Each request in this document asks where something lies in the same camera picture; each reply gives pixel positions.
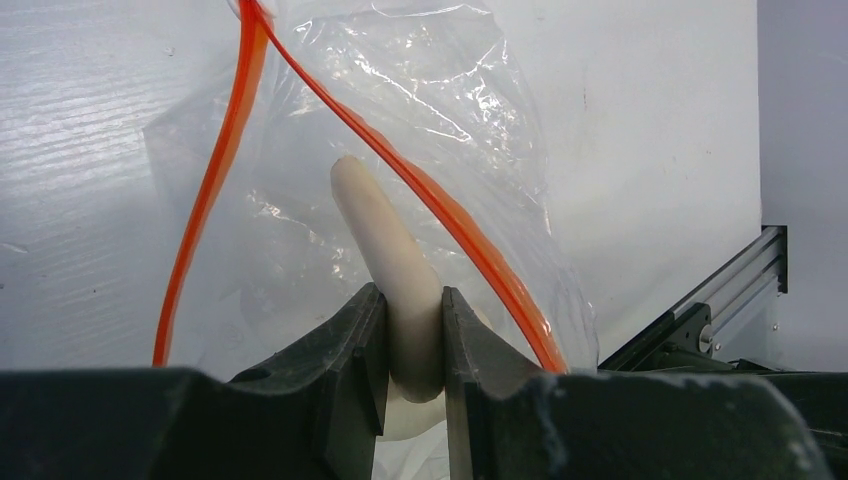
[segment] white wall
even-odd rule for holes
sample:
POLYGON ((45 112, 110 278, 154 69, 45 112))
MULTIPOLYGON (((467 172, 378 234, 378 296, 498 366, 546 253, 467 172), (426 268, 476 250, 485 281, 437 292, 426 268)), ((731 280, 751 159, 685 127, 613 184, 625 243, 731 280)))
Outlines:
POLYGON ((848 2, 759 2, 763 222, 789 225, 779 361, 848 369, 848 2))

